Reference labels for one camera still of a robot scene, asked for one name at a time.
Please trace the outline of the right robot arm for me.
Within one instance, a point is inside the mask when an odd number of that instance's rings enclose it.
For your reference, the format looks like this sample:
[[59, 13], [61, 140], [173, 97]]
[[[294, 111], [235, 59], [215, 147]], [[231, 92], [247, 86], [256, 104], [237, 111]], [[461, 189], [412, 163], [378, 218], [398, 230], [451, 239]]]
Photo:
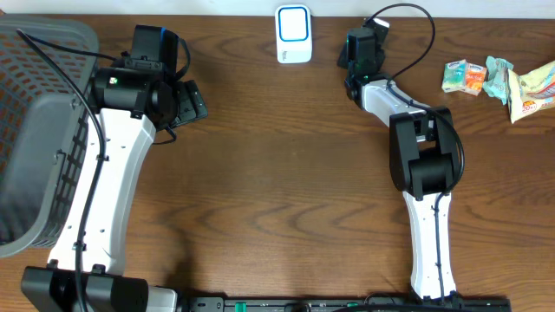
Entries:
[[463, 150], [448, 108], [414, 100], [381, 72], [386, 34], [380, 25], [351, 29], [338, 64], [348, 71], [348, 97], [389, 129], [389, 171], [408, 207], [411, 288], [420, 302], [442, 304], [456, 294], [448, 214]]

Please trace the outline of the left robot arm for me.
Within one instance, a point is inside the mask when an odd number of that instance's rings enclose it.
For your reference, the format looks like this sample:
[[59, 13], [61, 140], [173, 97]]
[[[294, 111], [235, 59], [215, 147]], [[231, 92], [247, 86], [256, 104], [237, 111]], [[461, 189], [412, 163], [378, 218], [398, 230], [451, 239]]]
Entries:
[[86, 153], [69, 214], [45, 267], [21, 289], [40, 311], [180, 311], [180, 294], [124, 274], [127, 224], [141, 166], [159, 131], [208, 115], [179, 66], [184, 39], [139, 25], [129, 52], [99, 69], [79, 100], [88, 113]]

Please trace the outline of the orange Kleenex tissue pack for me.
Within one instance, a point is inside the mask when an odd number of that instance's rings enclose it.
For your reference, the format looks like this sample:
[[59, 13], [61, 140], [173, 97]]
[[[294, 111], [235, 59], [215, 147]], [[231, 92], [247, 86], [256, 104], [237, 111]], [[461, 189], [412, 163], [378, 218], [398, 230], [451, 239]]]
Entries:
[[480, 65], [468, 63], [465, 72], [465, 85], [463, 92], [477, 96], [482, 88], [486, 79], [487, 68]]

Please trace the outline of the white blue snack bag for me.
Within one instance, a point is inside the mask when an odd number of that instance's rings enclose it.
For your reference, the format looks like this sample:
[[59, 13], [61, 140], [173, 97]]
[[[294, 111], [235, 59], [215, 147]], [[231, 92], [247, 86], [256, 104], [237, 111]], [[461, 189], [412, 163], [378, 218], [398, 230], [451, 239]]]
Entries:
[[510, 121], [554, 107], [554, 62], [525, 75], [506, 72]]

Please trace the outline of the teal snack packet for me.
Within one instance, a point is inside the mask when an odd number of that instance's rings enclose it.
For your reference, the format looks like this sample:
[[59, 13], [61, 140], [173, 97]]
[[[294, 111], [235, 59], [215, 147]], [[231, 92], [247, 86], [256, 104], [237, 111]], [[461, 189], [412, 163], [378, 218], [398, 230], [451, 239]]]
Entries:
[[507, 71], [513, 70], [514, 65], [503, 58], [489, 55], [486, 58], [487, 80], [483, 83], [483, 89], [488, 96], [501, 100], [507, 104]]

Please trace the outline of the teal Kleenex tissue pack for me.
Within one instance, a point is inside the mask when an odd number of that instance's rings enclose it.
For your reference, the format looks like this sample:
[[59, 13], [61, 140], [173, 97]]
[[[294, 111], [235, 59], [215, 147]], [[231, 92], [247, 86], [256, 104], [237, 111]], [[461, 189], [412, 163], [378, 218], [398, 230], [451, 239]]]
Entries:
[[441, 88], [445, 93], [461, 91], [466, 83], [467, 61], [460, 60], [445, 64]]

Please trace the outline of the green white round tin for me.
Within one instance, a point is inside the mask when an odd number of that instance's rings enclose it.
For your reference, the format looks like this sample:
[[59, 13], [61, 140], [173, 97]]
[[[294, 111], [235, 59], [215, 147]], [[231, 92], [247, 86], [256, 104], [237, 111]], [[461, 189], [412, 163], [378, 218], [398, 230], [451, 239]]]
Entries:
[[344, 44], [342, 47], [342, 50], [340, 52], [340, 55], [338, 56], [336, 65], [339, 68], [343, 68], [343, 69], [347, 69], [349, 66], [349, 61], [348, 61], [348, 57], [347, 57], [347, 45]]

